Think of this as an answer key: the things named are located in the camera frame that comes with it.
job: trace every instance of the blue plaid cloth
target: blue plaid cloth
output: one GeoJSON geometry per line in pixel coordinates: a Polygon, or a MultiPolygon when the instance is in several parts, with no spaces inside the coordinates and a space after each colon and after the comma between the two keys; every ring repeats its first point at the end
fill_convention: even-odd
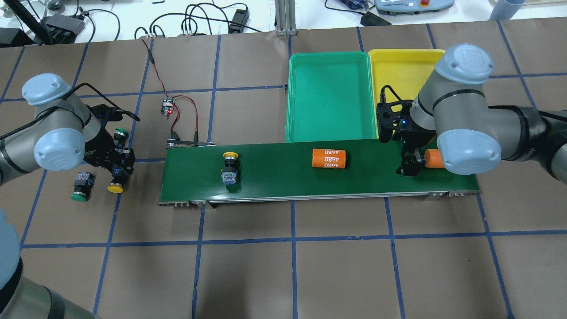
{"type": "Polygon", "coordinates": [[[368,0],[339,0],[352,10],[364,9],[368,0]]]}

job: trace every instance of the plastic cup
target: plastic cup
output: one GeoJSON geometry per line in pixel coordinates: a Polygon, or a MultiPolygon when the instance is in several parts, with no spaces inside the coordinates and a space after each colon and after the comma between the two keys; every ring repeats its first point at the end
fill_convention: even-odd
{"type": "Polygon", "coordinates": [[[526,0],[498,0],[489,20],[510,20],[526,0]]]}

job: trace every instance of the orange cylinder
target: orange cylinder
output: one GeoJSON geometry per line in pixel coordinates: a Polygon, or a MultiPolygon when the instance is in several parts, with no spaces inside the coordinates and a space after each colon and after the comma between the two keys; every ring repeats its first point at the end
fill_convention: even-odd
{"type": "Polygon", "coordinates": [[[443,159],[441,158],[441,151],[438,149],[425,150],[425,167],[430,169],[444,169],[443,159]]]}
{"type": "Polygon", "coordinates": [[[324,169],[343,169],[346,165],[346,151],[342,149],[313,149],[311,166],[324,169]]]}

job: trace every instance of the yellow cap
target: yellow cap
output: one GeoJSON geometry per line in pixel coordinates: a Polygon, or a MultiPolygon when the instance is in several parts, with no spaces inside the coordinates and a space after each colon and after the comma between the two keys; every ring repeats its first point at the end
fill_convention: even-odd
{"type": "Polygon", "coordinates": [[[222,154],[222,157],[224,157],[224,158],[227,158],[227,157],[238,158],[238,154],[236,154],[234,152],[226,152],[225,154],[222,154]]]}
{"type": "Polygon", "coordinates": [[[114,194],[120,194],[124,191],[122,186],[119,185],[110,185],[107,187],[108,191],[114,194]]]}

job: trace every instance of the green conveyor belt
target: green conveyor belt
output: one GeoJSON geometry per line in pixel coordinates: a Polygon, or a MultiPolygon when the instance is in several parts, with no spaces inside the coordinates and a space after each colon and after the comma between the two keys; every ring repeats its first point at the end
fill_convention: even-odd
{"type": "Polygon", "coordinates": [[[424,169],[417,177],[397,175],[400,152],[400,142],[382,144],[377,139],[170,148],[159,204],[479,192],[474,175],[442,169],[424,169]],[[311,167],[313,148],[346,150],[346,168],[311,167]],[[224,152],[240,155],[237,185],[221,182],[224,152]]]}

